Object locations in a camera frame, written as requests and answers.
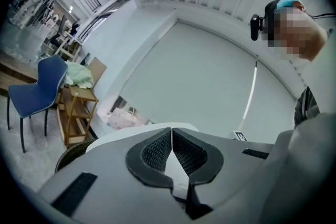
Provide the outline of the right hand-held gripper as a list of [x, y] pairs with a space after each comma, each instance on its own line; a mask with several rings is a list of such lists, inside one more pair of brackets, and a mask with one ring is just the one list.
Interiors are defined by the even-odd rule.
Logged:
[[246, 137], [241, 131], [231, 131], [229, 135], [227, 136], [227, 138], [239, 140], [239, 141], [247, 141]]

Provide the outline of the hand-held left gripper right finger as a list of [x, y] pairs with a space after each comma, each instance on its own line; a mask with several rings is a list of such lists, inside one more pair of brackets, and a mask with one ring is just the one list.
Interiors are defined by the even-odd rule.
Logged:
[[189, 212], [173, 208], [173, 223], [260, 223], [266, 200], [260, 169], [273, 144], [173, 128], [172, 148], [189, 176]]

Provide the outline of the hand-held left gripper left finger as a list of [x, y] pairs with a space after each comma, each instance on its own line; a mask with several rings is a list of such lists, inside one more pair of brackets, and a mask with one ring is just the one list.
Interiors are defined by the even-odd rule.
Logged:
[[171, 134], [168, 127], [96, 141], [49, 179], [39, 195], [78, 223], [191, 223], [164, 173]]

